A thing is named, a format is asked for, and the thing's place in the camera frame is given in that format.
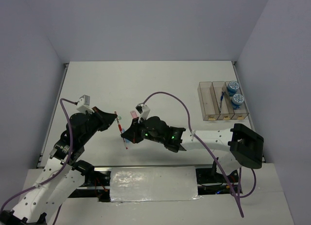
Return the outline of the red gel pen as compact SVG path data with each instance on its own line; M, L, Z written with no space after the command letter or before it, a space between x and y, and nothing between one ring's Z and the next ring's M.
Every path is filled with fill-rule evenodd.
M117 120L117 124L118 124L118 129L119 129L119 131L120 131L120 134L122 135L122 134L123 134L123 129L122 129L122 126L121 126L121 123L120 123L120 120L121 120L121 119L120 119L120 116L117 114L116 111L114 111L114 113L117 115L116 120ZM125 138L122 138L122 140L123 140L125 149L128 150L127 140L126 140Z

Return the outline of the blue gel pen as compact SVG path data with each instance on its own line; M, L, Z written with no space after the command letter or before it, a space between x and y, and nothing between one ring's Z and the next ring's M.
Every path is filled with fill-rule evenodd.
M224 92L222 91L221 92L221 97L220 97L220 106L219 106L220 113L222 112L223 99L224 99Z

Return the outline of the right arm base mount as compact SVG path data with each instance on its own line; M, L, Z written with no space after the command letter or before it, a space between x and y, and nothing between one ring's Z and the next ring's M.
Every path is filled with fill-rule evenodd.
M195 170L199 195L231 194L230 186L221 173L212 168Z

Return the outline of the blue slime jar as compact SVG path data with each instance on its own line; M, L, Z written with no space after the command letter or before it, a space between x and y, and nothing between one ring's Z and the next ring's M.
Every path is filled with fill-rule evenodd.
M229 96L232 97L240 89L240 84L237 81L230 81L228 82L226 87Z
M236 93L231 97L231 105L234 110L239 109L243 103L244 97L241 94Z

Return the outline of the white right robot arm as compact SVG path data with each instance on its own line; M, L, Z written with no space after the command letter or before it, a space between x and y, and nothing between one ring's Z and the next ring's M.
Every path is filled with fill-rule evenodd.
M224 181L241 167L253 170L262 167L264 139L241 123L223 130L190 131L168 126L157 116L146 120L135 118L121 137L133 144L143 140L160 143L174 153L198 149L224 152L214 161L214 164L220 165L211 170L211 176L217 182Z

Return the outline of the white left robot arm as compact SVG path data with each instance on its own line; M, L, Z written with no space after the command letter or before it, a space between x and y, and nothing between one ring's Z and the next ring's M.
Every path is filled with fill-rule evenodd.
M0 210L2 225L46 225L62 203L81 185L97 183L106 174L79 157L85 144L98 131L107 130L117 118L93 107L73 114L54 145L50 158L29 192L11 210Z

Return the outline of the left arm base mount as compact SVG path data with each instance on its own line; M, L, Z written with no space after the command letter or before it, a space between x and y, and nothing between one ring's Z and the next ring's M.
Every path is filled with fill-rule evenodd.
M93 176L75 189L69 198L93 198L98 202L111 202L110 179L110 170L95 171Z

